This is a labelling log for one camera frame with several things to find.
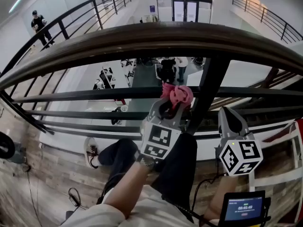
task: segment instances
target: dark clothing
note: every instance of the dark clothing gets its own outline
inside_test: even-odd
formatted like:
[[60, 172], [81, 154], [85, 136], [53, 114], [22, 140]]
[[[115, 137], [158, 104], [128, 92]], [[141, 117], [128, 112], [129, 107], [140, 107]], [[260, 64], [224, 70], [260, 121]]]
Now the dark clothing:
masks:
[[[36, 33], [38, 33], [45, 25], [43, 24], [42, 20], [44, 19], [43, 15], [39, 15], [38, 18], [34, 18], [32, 20], [31, 26], [32, 28], [35, 27], [35, 25], [38, 25], [38, 29], [36, 30]], [[46, 31], [44, 34], [41, 34], [39, 36], [39, 40], [45, 46], [47, 44], [45, 37], [50, 41], [52, 39], [51, 34], [49, 31]]]
[[179, 80], [183, 81], [184, 80], [184, 72], [186, 70], [186, 66], [185, 67], [179, 67]]
[[[109, 179], [118, 174], [126, 173], [134, 163], [134, 154], [137, 145], [130, 139], [121, 139], [103, 150], [98, 160], [102, 165], [111, 166]], [[161, 164], [163, 169], [157, 179], [151, 184], [152, 188], [159, 191], [162, 197], [170, 202], [189, 207], [189, 195], [194, 182], [196, 169], [197, 142], [190, 134], [181, 134], [172, 151]], [[107, 191], [115, 187], [122, 179], [119, 175], [108, 185]], [[188, 220], [192, 217], [180, 210]]]
[[45, 46], [47, 44], [45, 37], [48, 39], [48, 41], [50, 41], [52, 39], [52, 36], [48, 31], [46, 31], [44, 34], [41, 34], [39, 37], [39, 40], [41, 41], [43, 46]]
[[35, 27], [35, 25], [38, 25], [38, 29], [36, 30], [36, 33], [39, 32], [45, 25], [42, 23], [42, 20], [44, 17], [42, 15], [38, 15], [38, 18], [33, 18], [31, 26], [32, 28]]
[[162, 60], [162, 68], [157, 68], [157, 74], [162, 81], [173, 83], [176, 76], [177, 69], [174, 67], [176, 64], [175, 60]]

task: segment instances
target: wrist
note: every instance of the wrist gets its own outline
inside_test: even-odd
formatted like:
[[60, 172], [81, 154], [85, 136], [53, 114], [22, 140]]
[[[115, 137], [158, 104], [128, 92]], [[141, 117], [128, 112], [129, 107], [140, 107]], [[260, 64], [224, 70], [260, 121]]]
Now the wrist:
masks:
[[136, 162], [140, 163], [140, 165], [145, 166], [151, 171], [155, 165], [155, 160], [152, 157], [149, 157], [144, 154], [140, 154], [136, 160]]

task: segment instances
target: pink scrunchie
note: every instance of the pink scrunchie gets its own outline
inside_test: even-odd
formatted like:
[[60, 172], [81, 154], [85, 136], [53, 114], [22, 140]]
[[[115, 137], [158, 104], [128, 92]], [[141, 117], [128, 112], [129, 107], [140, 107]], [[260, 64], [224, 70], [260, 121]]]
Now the pink scrunchie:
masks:
[[162, 83], [163, 92], [161, 98], [169, 97], [172, 103], [172, 109], [175, 109], [179, 102], [189, 106], [194, 99], [193, 92], [187, 86], [174, 86], [168, 83]]

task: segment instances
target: white sneaker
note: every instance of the white sneaker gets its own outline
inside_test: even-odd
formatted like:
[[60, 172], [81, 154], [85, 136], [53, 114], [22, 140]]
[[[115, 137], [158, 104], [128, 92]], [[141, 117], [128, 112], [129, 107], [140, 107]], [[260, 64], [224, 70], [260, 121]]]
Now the white sneaker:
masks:
[[85, 161], [86, 165], [90, 168], [95, 168], [97, 169], [98, 166], [92, 165], [92, 160], [95, 157], [98, 157], [98, 148], [97, 148], [97, 143], [94, 138], [92, 137], [87, 137], [84, 142], [84, 152], [85, 152]]

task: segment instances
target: small screen device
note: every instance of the small screen device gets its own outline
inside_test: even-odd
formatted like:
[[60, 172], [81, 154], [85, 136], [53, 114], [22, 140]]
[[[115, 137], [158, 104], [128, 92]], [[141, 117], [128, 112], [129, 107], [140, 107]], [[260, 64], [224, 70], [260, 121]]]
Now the small screen device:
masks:
[[261, 224], [265, 215], [265, 191], [226, 193], [218, 226]]

